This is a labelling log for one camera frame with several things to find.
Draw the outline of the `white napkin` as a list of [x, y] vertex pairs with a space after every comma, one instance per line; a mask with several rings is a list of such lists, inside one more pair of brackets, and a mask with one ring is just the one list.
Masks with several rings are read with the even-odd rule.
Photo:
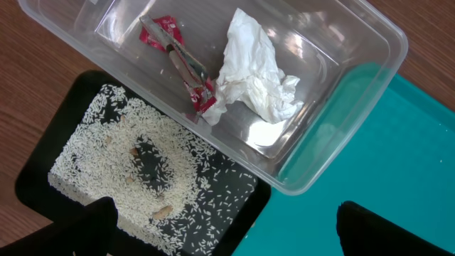
[[216, 103], [202, 114], [209, 125], [216, 125], [236, 101], [271, 124], [291, 118], [303, 107], [295, 98], [300, 79], [277, 67], [275, 48], [254, 18], [237, 9], [227, 39], [215, 85]]

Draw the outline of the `red snack wrapper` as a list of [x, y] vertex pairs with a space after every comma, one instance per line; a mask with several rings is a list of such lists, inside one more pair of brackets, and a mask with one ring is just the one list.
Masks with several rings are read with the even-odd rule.
[[205, 66], [184, 46], [177, 20], [171, 16], [139, 18], [140, 40], [167, 53], [179, 72], [198, 114], [203, 114], [216, 103], [215, 89]]

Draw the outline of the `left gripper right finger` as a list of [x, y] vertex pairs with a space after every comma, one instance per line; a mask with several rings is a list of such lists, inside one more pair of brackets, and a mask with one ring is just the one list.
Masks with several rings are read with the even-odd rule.
[[345, 256], [452, 256], [353, 201], [343, 202], [336, 218], [336, 231]]

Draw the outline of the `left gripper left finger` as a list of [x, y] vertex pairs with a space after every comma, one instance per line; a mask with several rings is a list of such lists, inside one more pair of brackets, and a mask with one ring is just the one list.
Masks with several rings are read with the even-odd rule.
[[1, 256], [106, 255], [117, 229], [118, 212], [110, 197], [55, 221], [1, 248]]

